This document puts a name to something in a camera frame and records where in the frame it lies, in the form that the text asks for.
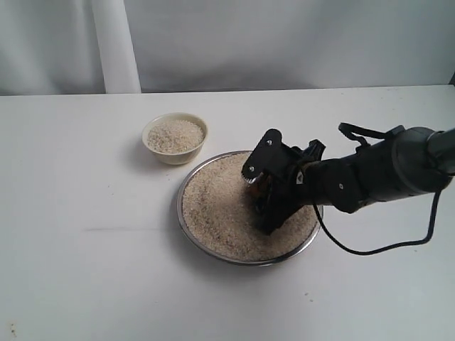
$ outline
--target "rice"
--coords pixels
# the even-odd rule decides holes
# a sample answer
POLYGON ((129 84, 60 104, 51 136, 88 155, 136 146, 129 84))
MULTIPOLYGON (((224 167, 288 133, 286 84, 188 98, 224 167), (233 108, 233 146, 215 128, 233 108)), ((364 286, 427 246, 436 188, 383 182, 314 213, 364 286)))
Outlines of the rice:
POLYGON ((147 142, 155 151, 177 154, 194 149, 203 139, 203 130, 197 124, 176 119, 154 126, 149 132, 147 142))
POLYGON ((217 254, 264 261, 306 241, 317 218, 312 207, 303 207, 270 236, 256 229, 254 203, 240 175, 248 156, 227 156, 201 168, 183 194, 183 218, 193 236, 217 254))

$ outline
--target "metal bowl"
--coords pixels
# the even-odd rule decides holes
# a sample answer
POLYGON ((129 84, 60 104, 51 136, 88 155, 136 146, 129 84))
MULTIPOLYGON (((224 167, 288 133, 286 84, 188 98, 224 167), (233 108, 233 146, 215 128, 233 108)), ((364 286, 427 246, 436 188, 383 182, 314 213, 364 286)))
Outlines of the metal bowl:
MULTIPOLYGON (((266 259, 264 261, 239 261, 238 259, 232 259, 230 257, 226 257, 226 256, 223 256, 221 254, 218 254, 218 253, 214 252, 213 250, 207 248, 205 245, 201 244, 201 242, 199 242, 193 236, 193 234, 191 233, 190 229, 186 225, 186 222, 185 222, 185 220, 183 218, 183 194, 185 193, 186 186, 190 183, 190 181, 193 178, 193 176, 198 171, 200 171, 203 167, 205 167, 206 165, 208 165, 209 163, 211 163, 213 161, 217 161, 217 160, 220 160, 221 158, 225 158, 225 157, 232 156, 232 155, 235 155, 235 154, 249 153, 249 152, 251 152, 251 151, 231 151, 229 153, 224 153, 224 154, 220 154, 218 156, 214 156, 212 158, 209 158, 208 160, 202 162, 199 166, 196 166, 186 176, 185 180, 183 180, 183 182, 182 182, 182 184, 181 184, 181 186, 180 186, 180 188, 178 190, 178 194, 177 194, 177 215, 178 215, 178 221, 180 223, 181 229, 183 230, 183 233, 187 236, 187 238, 193 244, 195 244, 199 249, 204 251, 206 254, 209 254, 209 255, 215 257, 216 259, 219 259, 221 261, 226 261, 226 262, 231 263, 231 264, 244 265, 244 266, 266 266, 266 265, 279 263, 281 261, 285 261, 286 259, 289 259, 289 258, 295 256, 296 254, 299 254, 303 250, 305 250, 307 248, 307 246, 310 245, 310 243, 313 241, 313 239, 318 234, 318 231, 319 231, 319 228, 320 228, 319 223, 318 222, 315 223, 315 226, 313 228, 313 232, 310 234, 310 236, 304 242, 302 242, 298 247, 296 247, 295 249, 287 252, 286 254, 283 254, 283 255, 278 256, 278 257, 273 258, 273 259, 266 259)), ((319 212, 321 213, 321 216, 322 216, 323 215, 323 207, 322 206, 319 207, 319 212)))

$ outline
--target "black wire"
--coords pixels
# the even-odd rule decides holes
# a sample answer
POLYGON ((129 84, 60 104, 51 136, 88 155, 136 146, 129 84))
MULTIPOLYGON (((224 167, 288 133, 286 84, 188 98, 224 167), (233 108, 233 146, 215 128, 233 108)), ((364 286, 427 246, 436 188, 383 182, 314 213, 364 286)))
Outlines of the black wire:
POLYGON ((421 240, 413 240, 413 241, 408 241, 408 242, 400 242, 396 244, 392 244, 386 247, 380 247, 379 249, 371 250, 371 251, 356 251, 349 249, 348 247, 344 246, 341 244, 328 230, 326 225, 322 221, 321 214, 319 213, 318 207, 316 204, 313 202, 313 208, 314 212, 316 213, 316 216, 318 217, 319 224, 322 227, 322 230, 327 234, 327 237, 330 238, 332 242, 334 242, 336 245, 338 245, 340 248, 342 248, 344 251, 349 252, 350 254, 356 254, 358 256, 370 256, 372 254, 379 254, 380 252, 388 251, 391 249, 396 249, 398 247, 410 247, 413 245, 423 245, 426 244, 427 242, 430 241, 430 239, 433 237, 433 231, 434 231, 434 222, 436 220, 436 213, 438 210, 438 203, 439 203, 439 197, 441 196, 441 190, 435 192, 434 197, 433 197, 433 203, 432 203, 432 210, 429 215, 429 224, 428 224, 428 232, 427 235, 424 239, 421 240))

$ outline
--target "white table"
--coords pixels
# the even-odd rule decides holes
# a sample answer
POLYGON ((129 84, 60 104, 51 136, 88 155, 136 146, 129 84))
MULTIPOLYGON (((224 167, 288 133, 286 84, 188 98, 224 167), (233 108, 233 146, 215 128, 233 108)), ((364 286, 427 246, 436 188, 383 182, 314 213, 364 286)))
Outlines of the white table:
MULTIPOLYGON (((345 156, 356 144, 342 121, 448 129, 455 89, 0 97, 0 340, 453 340, 455 185, 431 243, 377 256, 347 254, 321 232, 293 259, 245 268, 182 235, 173 196, 198 163, 253 148, 270 127, 345 156), (175 111, 203 117, 210 137, 197 160, 171 168, 140 134, 175 111)), ((325 220, 371 249, 424 236, 431 200, 328 208, 325 220)))

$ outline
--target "white bowl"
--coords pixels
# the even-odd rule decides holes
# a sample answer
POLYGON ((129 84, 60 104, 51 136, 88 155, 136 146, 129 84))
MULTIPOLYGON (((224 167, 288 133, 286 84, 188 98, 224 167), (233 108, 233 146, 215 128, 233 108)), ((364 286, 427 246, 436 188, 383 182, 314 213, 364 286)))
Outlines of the white bowl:
POLYGON ((153 121, 150 121, 142 131, 142 142, 144 143, 145 147, 147 147, 161 162, 167 163, 168 165, 183 165, 184 163, 188 163, 191 160, 193 160, 199 154, 205 140, 207 139, 207 135, 208 128, 207 124, 204 122, 203 119, 197 117, 196 115, 187 114, 185 112, 173 112, 170 114, 159 116, 155 118, 153 121), (165 121, 175 121, 178 119, 183 119, 185 121, 197 124, 202 129, 202 132, 204 133, 204 138, 198 146, 188 151, 184 151, 183 153, 175 154, 162 153, 160 151, 154 150, 152 147, 149 146, 148 141, 149 133, 157 124, 163 123, 165 121))

